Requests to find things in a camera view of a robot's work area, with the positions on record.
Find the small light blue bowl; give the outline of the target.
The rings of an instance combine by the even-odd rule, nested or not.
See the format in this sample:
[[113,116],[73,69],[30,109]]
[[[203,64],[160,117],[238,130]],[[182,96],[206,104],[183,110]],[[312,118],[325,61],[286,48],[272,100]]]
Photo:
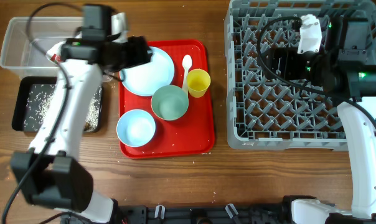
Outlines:
[[118,120],[116,133],[126,146],[141,147],[147,144],[156,132],[154,118],[145,110],[129,110]]

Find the white rice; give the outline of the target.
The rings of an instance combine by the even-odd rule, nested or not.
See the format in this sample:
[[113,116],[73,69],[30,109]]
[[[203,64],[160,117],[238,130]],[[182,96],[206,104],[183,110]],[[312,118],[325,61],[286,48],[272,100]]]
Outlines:
[[[27,97],[26,113],[22,119],[22,131],[37,132],[49,110],[55,84],[33,84]],[[99,87],[90,101],[84,132],[93,133],[99,127],[102,87]]]

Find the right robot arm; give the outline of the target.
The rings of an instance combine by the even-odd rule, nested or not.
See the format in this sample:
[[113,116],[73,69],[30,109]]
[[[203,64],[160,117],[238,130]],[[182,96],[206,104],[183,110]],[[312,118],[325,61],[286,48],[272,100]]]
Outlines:
[[343,125],[352,172],[352,205],[338,210],[315,198],[290,196],[293,223],[376,223],[376,65],[367,64],[366,18],[333,17],[325,29],[308,14],[291,17],[299,32],[296,48],[258,51],[269,79],[291,86],[311,83],[309,91],[332,100]]

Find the green bowl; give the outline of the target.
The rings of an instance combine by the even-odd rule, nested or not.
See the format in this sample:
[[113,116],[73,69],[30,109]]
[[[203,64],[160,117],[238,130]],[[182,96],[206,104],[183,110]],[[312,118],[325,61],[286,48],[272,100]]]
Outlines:
[[175,121],[182,118],[189,107],[187,93],[175,85],[166,85],[158,89],[151,98],[151,109],[160,119]]

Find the red snack wrapper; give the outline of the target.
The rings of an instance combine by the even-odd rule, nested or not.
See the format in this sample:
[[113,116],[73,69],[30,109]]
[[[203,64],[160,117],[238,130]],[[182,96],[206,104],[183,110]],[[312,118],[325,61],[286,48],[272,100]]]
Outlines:
[[62,60],[60,58],[60,55],[58,54],[53,54],[53,56],[51,56],[50,60],[54,63],[60,63]]

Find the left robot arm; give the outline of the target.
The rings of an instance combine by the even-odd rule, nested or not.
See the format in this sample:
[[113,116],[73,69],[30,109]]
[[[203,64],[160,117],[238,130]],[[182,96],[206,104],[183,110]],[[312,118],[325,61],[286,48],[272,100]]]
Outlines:
[[10,161],[15,194],[28,204],[84,223],[126,223],[115,199],[93,188],[93,177],[78,163],[90,102],[104,76],[148,63],[152,52],[142,36],[127,37],[124,16],[103,4],[80,7],[83,24],[65,39],[55,59],[59,74],[50,108],[26,152]]

